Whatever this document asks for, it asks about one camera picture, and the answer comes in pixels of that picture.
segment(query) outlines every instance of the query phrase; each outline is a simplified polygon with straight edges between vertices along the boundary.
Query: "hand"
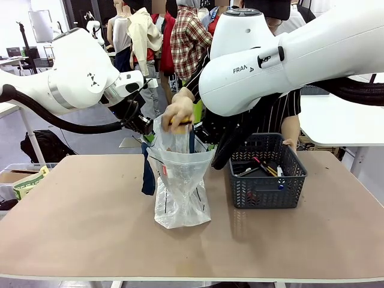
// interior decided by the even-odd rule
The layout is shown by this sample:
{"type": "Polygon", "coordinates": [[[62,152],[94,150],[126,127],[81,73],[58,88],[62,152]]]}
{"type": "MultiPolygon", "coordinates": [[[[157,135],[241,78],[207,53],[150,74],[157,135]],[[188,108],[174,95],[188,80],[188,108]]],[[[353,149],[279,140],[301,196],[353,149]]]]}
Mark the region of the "hand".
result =
{"type": "Polygon", "coordinates": [[[163,129],[168,132],[169,129],[172,133],[176,133],[180,122],[184,118],[189,118],[194,123],[194,106],[192,99],[190,98],[191,92],[187,88],[182,88],[172,98],[172,104],[169,105],[163,114],[163,129]],[[173,119],[172,126],[170,128],[170,121],[173,119]]]}
{"type": "Polygon", "coordinates": [[[288,140],[283,141],[283,144],[287,145],[287,146],[290,146],[292,148],[292,150],[294,151],[294,153],[297,154],[297,151],[296,151],[297,143],[295,143],[292,139],[288,139],[288,140]]]}

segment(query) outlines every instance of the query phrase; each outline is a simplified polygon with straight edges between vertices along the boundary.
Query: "blue cloth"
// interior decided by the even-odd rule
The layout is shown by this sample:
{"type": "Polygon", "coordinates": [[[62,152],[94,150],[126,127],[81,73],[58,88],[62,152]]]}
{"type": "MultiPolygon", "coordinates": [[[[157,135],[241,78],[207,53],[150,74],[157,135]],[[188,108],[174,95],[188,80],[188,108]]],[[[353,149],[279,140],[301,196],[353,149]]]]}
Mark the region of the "blue cloth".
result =
{"type": "Polygon", "coordinates": [[[120,73],[132,71],[130,65],[131,59],[131,47],[125,48],[123,51],[120,51],[115,56],[115,68],[119,70],[120,73]]]}
{"type": "Polygon", "coordinates": [[[143,174],[143,188],[142,193],[145,195],[153,196],[156,190],[156,180],[154,172],[152,171],[151,165],[148,161],[148,145],[142,143],[142,152],[144,155],[144,174],[143,174]]]}
{"type": "Polygon", "coordinates": [[[194,131],[190,132],[190,154],[194,153],[194,131]]]}
{"type": "Polygon", "coordinates": [[[209,12],[209,14],[202,19],[202,24],[203,24],[206,31],[208,30],[209,24],[211,24],[215,20],[216,15],[217,15],[217,11],[218,11],[218,7],[213,8],[209,12]]]}

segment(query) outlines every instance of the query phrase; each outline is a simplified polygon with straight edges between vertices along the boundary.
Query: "computer monitor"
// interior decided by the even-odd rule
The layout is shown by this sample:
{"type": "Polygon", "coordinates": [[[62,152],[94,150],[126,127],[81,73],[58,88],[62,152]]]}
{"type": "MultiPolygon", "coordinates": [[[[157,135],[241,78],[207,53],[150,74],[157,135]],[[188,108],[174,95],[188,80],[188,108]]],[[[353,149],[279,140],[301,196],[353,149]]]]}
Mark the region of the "computer monitor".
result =
{"type": "Polygon", "coordinates": [[[30,49],[33,49],[33,48],[37,49],[37,46],[30,46],[29,48],[30,48],[30,49]]]}
{"type": "Polygon", "coordinates": [[[21,56],[22,52],[19,47],[7,48],[7,53],[9,57],[21,56]]]}

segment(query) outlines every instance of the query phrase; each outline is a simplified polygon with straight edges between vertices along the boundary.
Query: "plaid shirt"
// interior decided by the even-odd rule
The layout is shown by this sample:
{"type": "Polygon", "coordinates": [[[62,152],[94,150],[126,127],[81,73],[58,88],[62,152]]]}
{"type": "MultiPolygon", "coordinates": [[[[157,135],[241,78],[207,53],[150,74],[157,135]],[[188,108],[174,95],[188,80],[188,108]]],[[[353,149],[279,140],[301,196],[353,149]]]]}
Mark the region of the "plaid shirt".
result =
{"type": "Polygon", "coordinates": [[[200,58],[211,44],[212,35],[197,17],[197,9],[179,6],[170,45],[175,72],[181,80],[189,80],[200,58]]]}

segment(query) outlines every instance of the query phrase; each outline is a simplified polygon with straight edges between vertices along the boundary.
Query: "clear plastic bag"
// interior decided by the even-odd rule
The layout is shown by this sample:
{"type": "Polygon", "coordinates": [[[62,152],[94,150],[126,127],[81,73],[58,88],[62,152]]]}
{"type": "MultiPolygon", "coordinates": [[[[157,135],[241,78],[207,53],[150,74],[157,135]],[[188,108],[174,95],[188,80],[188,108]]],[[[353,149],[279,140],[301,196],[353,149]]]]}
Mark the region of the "clear plastic bag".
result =
{"type": "Polygon", "coordinates": [[[167,229],[210,221],[203,177],[215,151],[189,154],[189,133],[164,132],[161,117],[155,119],[154,131],[156,139],[147,151],[160,174],[155,221],[167,229]]]}

